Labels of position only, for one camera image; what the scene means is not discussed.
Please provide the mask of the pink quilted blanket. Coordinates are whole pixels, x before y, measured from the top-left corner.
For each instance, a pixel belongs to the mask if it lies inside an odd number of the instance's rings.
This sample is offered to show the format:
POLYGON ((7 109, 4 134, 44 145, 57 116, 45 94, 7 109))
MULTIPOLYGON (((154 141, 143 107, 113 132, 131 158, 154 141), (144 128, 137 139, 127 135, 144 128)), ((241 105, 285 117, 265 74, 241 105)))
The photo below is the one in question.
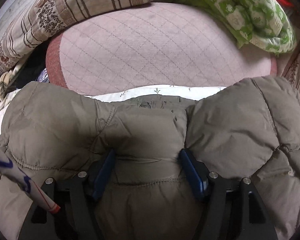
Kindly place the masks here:
POLYGON ((229 86, 276 73, 275 57, 241 48, 208 13, 151 3, 95 16, 54 37, 46 55, 50 82, 102 95, 151 85, 229 86))

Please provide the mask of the white leaf-print bed quilt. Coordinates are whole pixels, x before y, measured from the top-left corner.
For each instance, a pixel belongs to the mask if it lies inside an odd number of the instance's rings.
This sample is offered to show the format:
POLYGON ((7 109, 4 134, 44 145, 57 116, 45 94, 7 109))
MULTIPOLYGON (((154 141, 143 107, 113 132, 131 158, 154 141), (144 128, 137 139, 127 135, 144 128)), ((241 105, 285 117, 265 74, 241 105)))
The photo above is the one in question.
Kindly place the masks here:
MULTIPOLYGON (((144 95, 164 95, 164 96, 179 96, 190 100, 201 100, 212 96, 221 90, 223 86, 217 87, 185 87, 185 86, 174 86, 174 85, 151 85, 142 86, 138 88, 128 89, 122 92, 109 93, 104 95, 90 95, 89 98, 96 99, 102 102, 122 102, 131 98, 136 98, 138 96, 144 95)), ((0 135, 1 135, 1 124, 5 115, 5 112, 17 95, 19 90, 12 91, 7 94, 6 98, 0 102, 0 135)))

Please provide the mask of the beige striped pillow left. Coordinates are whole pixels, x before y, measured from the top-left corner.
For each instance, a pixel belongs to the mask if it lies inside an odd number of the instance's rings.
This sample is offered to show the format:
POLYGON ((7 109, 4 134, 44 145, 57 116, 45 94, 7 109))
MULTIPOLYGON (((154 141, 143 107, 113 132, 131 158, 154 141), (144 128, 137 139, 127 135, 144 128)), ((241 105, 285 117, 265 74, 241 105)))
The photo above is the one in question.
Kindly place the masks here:
POLYGON ((0 76, 61 30, 93 16, 153 0, 35 0, 0 35, 0 76))

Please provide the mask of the olive green padded jacket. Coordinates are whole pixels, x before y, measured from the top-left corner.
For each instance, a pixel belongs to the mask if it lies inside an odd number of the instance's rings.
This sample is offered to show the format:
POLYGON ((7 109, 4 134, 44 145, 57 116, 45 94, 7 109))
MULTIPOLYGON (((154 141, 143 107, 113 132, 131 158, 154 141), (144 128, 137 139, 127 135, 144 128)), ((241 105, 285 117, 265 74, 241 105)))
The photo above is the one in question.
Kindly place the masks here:
POLYGON ((93 210, 106 239, 191 239, 196 202, 177 157, 189 149, 226 179, 249 177, 279 239, 300 232, 300 93, 282 77, 247 78, 208 98, 102 102, 31 82, 10 102, 0 148, 37 184, 117 160, 93 210))

